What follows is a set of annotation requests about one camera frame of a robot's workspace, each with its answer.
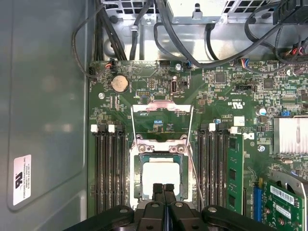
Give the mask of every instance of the capacitor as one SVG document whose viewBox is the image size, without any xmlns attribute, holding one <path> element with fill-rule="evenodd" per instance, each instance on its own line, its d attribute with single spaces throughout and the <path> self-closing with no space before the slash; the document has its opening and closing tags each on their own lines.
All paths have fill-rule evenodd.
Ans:
<svg viewBox="0 0 308 231">
<path fill-rule="evenodd" d="M 266 111 L 265 108 L 258 108 L 256 110 L 256 115 L 257 116 L 266 116 L 266 113 L 267 113 L 267 111 Z"/>
<path fill-rule="evenodd" d="M 220 124 L 221 123 L 221 120 L 220 119 L 214 119 L 213 121 L 215 124 Z"/>
<path fill-rule="evenodd" d="M 293 164 L 293 160 L 290 160 L 290 159 L 282 160 L 282 162 L 283 162 L 284 164 Z"/>
</svg>

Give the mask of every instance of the blue pcie slot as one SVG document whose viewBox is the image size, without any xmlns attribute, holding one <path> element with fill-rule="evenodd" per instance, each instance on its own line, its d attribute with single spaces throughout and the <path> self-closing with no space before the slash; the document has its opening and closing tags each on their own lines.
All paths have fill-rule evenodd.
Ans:
<svg viewBox="0 0 308 231">
<path fill-rule="evenodd" d="M 261 222 L 262 216 L 262 190 L 254 187 L 254 220 Z"/>
</svg>

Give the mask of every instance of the heatsink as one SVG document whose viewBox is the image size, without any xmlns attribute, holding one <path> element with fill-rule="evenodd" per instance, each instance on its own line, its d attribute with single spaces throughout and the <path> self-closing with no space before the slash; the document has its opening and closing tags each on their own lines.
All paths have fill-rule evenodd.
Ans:
<svg viewBox="0 0 308 231">
<path fill-rule="evenodd" d="M 308 154 L 308 117 L 274 119 L 274 152 Z"/>
</svg>

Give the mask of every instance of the screw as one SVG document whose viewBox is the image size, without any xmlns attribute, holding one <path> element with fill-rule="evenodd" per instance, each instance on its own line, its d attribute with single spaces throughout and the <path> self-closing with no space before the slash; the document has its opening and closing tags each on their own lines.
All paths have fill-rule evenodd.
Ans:
<svg viewBox="0 0 308 231">
<path fill-rule="evenodd" d="M 259 152 L 264 152 L 265 151 L 265 147 L 263 145 L 258 147 L 258 151 Z"/>
<path fill-rule="evenodd" d="M 104 93 L 99 93 L 99 94 L 98 94 L 98 98 L 99 98 L 100 100 L 104 99 L 104 98 L 105 98 L 105 94 L 104 94 Z"/>
<path fill-rule="evenodd" d="M 176 64 L 174 66 L 174 68 L 177 70 L 177 71 L 180 71 L 182 69 L 182 65 L 181 64 Z"/>
<path fill-rule="evenodd" d="M 143 153 L 143 152 L 145 151 L 145 146 L 144 146 L 144 145 L 140 145 L 140 146 L 138 147 L 138 151 L 141 152 L 141 153 Z"/>
<path fill-rule="evenodd" d="M 184 145 L 179 145 L 177 148 L 178 153 L 183 153 L 185 151 Z"/>
<path fill-rule="evenodd" d="M 151 25 L 152 20 L 151 20 L 151 18 L 147 18 L 147 19 L 145 20 L 145 22 L 147 23 L 147 25 Z"/>
<path fill-rule="evenodd" d="M 208 211 L 210 211 L 211 213 L 216 213 L 217 209 L 210 207 L 210 208 L 208 208 Z"/>
<path fill-rule="evenodd" d="M 176 206 L 176 207 L 183 207 L 183 204 L 182 204 L 181 202 L 176 202 L 176 203 L 175 203 L 175 206 Z"/>
</svg>

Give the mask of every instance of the ram slot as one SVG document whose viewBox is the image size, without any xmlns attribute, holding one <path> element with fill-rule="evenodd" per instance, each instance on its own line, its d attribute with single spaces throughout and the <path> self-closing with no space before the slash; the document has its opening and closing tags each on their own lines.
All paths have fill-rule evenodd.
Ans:
<svg viewBox="0 0 308 231">
<path fill-rule="evenodd" d="M 101 170 L 102 170 L 102 136 L 95 137 L 95 213 L 98 214 L 102 210 L 102 191 L 101 191 Z"/>
<path fill-rule="evenodd" d="M 126 190 L 126 179 L 125 179 L 125 169 L 126 169 L 126 143 L 125 143 L 125 133 L 124 132 L 119 132 L 118 134 L 118 154 L 119 154 L 119 161 L 118 161 L 118 166 L 119 166 L 119 201 L 120 205 L 125 205 L 126 200 L 125 200 L 125 190 Z"/>
<path fill-rule="evenodd" d="M 96 137 L 96 213 L 125 204 L 125 133 Z"/>
<path fill-rule="evenodd" d="M 103 146 L 102 145 L 102 174 L 101 174 L 101 190 L 103 192 L 103 200 L 102 200 L 102 207 L 103 207 L 103 210 L 102 211 L 105 211 L 109 208 L 109 144 L 110 144 L 110 141 L 109 141 L 109 133 L 105 133 L 103 134 L 105 136 L 105 139 L 106 139 L 106 142 L 105 142 L 105 145 Z"/>
<path fill-rule="evenodd" d="M 209 191 L 210 191 L 210 205 L 217 205 L 217 184 L 218 184 L 218 156 L 217 156 L 217 135 L 216 132 L 209 133 Z"/>
<path fill-rule="evenodd" d="M 226 206 L 226 182 L 227 182 L 227 151 L 228 151 L 228 137 L 227 131 L 219 131 L 217 134 L 217 174 L 218 174 L 218 204 L 219 206 Z"/>
<path fill-rule="evenodd" d="M 209 205 L 209 161 L 208 161 L 208 132 L 205 130 L 198 131 L 198 174 L 201 187 L 202 196 L 205 205 Z"/>
</svg>

